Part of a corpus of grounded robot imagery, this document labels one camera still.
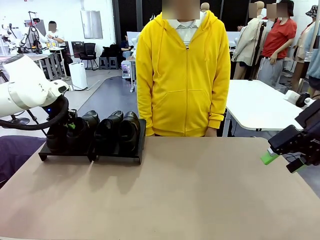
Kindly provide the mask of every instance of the office chair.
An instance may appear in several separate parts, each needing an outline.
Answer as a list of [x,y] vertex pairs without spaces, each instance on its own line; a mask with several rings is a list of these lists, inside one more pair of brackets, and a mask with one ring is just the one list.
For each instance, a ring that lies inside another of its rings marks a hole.
[[95,65],[97,66],[97,68],[99,68],[96,59],[97,59],[97,53],[95,52],[95,48],[96,48],[96,44],[95,43],[85,43],[84,44],[84,51],[83,52],[79,52],[79,56],[81,59],[81,62],[83,62],[83,60],[86,60],[87,62],[87,68],[89,67],[89,61],[91,62],[91,68],[92,71],[95,71],[97,69],[94,69],[94,65],[92,63],[92,60],[94,61]]

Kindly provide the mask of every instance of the stool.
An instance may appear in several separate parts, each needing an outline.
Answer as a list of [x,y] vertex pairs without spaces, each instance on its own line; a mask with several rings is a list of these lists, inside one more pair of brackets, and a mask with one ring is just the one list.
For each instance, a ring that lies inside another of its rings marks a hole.
[[99,57],[99,69],[108,70],[108,59],[106,57]]
[[117,58],[114,56],[109,57],[109,69],[119,69]]

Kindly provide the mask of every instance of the hoodie zipper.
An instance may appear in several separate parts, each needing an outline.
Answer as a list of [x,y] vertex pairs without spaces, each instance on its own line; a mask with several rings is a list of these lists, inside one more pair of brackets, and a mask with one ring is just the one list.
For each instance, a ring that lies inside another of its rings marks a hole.
[[187,135],[187,117],[188,117],[188,98],[189,98],[189,47],[186,47],[186,78],[185,78],[185,119],[184,119],[184,136]]

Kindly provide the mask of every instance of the shoe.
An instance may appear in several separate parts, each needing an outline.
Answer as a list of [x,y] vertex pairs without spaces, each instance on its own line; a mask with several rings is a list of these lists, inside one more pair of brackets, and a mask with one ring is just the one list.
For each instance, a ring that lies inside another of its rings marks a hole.
[[84,151],[88,149],[95,130],[100,123],[96,111],[89,111],[82,117],[75,118],[73,124],[68,125],[66,143],[71,151]]
[[90,129],[97,128],[98,124],[100,123],[98,113],[94,110],[88,111],[81,118],[88,123]]
[[118,141],[119,125],[123,119],[124,113],[115,111],[100,122],[94,133],[95,150],[98,153],[109,153],[115,149]]
[[139,143],[140,122],[133,111],[124,115],[119,126],[119,146],[121,153],[132,153]]
[[63,153],[67,147],[68,128],[63,125],[52,125],[46,135],[46,145],[52,153]]

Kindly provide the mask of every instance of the white table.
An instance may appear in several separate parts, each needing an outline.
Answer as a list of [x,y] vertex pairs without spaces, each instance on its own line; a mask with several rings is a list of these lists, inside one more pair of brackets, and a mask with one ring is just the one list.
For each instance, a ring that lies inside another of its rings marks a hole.
[[[57,69],[55,67],[55,64],[54,64],[54,57],[52,54],[35,54],[35,53],[26,53],[24,54],[26,56],[28,56],[29,58],[31,58],[32,61],[36,62],[37,64],[39,64],[39,67],[41,68],[41,70],[43,70],[43,65],[42,65],[42,62],[41,60],[44,60],[45,62],[45,66],[46,66],[46,69],[47,69],[47,72],[49,74],[49,78],[50,80],[56,80],[58,79],[58,72],[57,72]],[[2,62],[4,62],[5,60],[11,58],[11,57],[14,57],[15,55],[8,55],[8,56],[0,56],[0,65],[2,64]]]
[[[64,60],[64,57],[63,57],[63,54],[62,54],[62,50],[64,48],[63,47],[50,47],[49,50],[52,51],[52,52],[59,52],[60,56],[61,56],[61,64],[60,64],[60,68],[58,67],[58,72],[61,74],[62,77],[65,76],[65,73],[66,73],[66,68],[65,68],[65,60]],[[55,58],[55,61],[56,61],[56,64],[59,63],[59,59],[57,58],[57,55],[54,55],[53,56]]]
[[247,130],[281,131],[289,125],[302,130],[295,118],[303,110],[284,97],[283,93],[259,80],[231,80],[222,136],[228,136],[231,115]]

